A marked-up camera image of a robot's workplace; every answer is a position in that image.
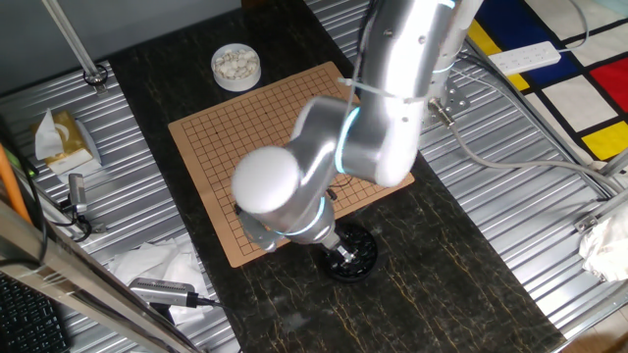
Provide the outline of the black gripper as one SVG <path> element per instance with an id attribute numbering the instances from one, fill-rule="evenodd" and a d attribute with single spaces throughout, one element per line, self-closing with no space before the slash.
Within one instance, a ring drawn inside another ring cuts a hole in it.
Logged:
<path id="1" fill-rule="evenodd" d="M 346 264 L 354 263 L 357 259 L 356 250 L 348 245 L 343 245 L 337 234 L 327 236 L 327 249 L 341 253 Z"/>

